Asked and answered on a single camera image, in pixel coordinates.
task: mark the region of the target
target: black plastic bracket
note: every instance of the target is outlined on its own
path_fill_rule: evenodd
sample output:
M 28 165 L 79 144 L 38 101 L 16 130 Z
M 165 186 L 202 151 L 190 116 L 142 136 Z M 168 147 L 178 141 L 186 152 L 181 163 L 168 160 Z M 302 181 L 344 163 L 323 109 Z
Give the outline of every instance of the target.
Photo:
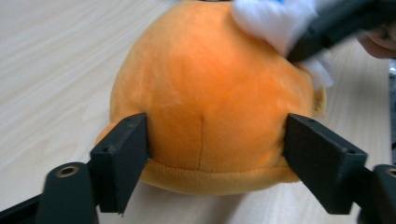
M 313 119 L 288 115 L 284 156 L 329 214 L 361 207 L 358 223 L 396 223 L 396 167 L 364 167 L 367 154 Z
M 101 212 L 123 213 L 149 160 L 147 116 L 120 121 L 91 151 L 89 166 Z
M 49 172 L 36 223 L 98 223 L 86 164 L 71 162 Z

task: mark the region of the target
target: light wood surface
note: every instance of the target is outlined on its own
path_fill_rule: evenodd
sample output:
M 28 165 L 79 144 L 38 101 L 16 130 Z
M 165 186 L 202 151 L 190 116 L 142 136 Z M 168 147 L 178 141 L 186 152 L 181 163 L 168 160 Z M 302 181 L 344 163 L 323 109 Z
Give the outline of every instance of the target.
M 0 210 L 41 192 L 45 175 L 89 151 L 108 123 L 109 94 L 130 47 L 177 0 L 0 1 Z M 334 50 L 335 85 L 319 119 L 390 163 L 387 61 L 356 41 Z M 197 197 L 138 184 L 124 217 L 101 223 L 355 223 L 330 216 L 301 183 Z

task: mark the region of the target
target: stuffed animal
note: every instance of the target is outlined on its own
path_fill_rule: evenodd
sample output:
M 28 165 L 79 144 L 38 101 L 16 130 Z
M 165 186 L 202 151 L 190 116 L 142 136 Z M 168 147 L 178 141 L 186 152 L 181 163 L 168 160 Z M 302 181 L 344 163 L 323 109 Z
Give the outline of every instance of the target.
M 134 43 L 111 93 L 110 124 L 147 113 L 140 180 L 185 194 L 298 181 L 282 156 L 289 113 L 323 108 L 311 76 L 240 29 L 231 2 L 182 1 Z

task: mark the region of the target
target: white cloth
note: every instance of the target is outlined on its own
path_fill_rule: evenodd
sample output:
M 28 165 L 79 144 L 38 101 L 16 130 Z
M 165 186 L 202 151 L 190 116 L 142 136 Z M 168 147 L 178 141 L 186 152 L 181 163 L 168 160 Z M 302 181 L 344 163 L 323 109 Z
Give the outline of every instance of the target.
M 318 11 L 339 0 L 233 0 L 233 18 L 248 34 L 266 40 L 287 56 Z M 301 62 L 315 89 L 333 84 L 332 62 L 323 54 Z

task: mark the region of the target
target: black tool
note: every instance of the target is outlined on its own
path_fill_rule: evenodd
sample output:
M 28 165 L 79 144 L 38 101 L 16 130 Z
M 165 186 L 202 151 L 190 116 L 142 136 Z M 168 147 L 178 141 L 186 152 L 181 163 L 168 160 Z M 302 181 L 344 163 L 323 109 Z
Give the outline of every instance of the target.
M 329 214 L 361 208 L 360 224 L 396 223 L 396 166 L 364 167 L 367 154 L 313 119 L 289 115 L 284 156 Z
M 44 191 L 0 213 L 0 223 L 94 224 L 95 207 L 123 213 L 149 160 L 146 114 L 120 121 L 91 151 L 91 160 L 70 162 L 47 175 Z
M 284 156 L 329 214 L 361 207 L 360 224 L 396 223 L 396 166 L 364 167 L 367 154 L 313 119 L 288 115 Z M 0 213 L 0 223 L 98 223 L 123 213 L 149 159 L 146 115 L 122 120 L 92 151 L 88 164 L 49 172 L 44 192 Z
M 396 0 L 345 0 L 319 12 L 290 51 L 291 63 L 329 49 L 360 30 L 396 21 Z

